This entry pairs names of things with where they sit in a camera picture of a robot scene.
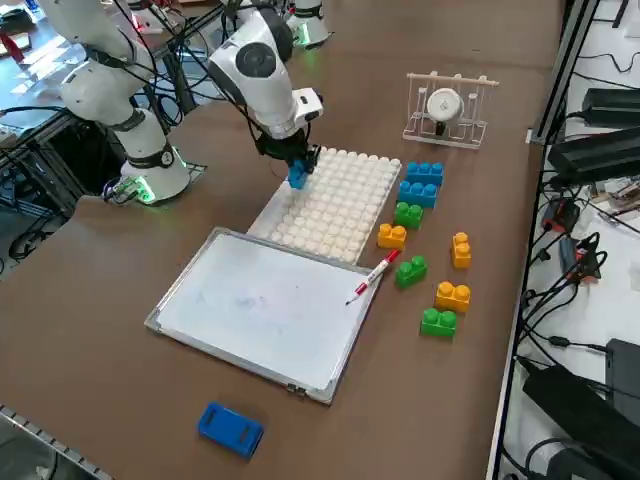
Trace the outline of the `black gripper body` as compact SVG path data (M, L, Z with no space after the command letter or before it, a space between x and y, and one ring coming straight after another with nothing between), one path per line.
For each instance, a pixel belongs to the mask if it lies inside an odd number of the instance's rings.
M266 155L286 163L307 158L310 147L303 128L298 129L292 136L275 139L266 133L261 133L257 139L257 149L261 155Z

